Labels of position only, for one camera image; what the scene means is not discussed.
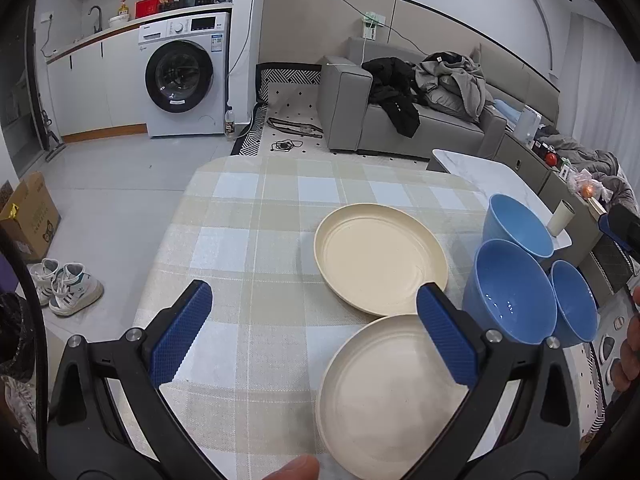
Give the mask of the person's right hand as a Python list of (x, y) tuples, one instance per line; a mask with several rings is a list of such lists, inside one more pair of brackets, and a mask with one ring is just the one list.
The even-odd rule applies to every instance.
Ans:
[(615, 390), (626, 391), (639, 377), (640, 322), (636, 314), (629, 322), (627, 336), (620, 347), (620, 359), (613, 365), (611, 377)]

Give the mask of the person's left hand thumb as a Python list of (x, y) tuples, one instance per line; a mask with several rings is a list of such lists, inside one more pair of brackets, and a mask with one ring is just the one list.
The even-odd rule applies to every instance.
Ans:
[(318, 480), (320, 464), (312, 455), (301, 455), (273, 471), (264, 480)]

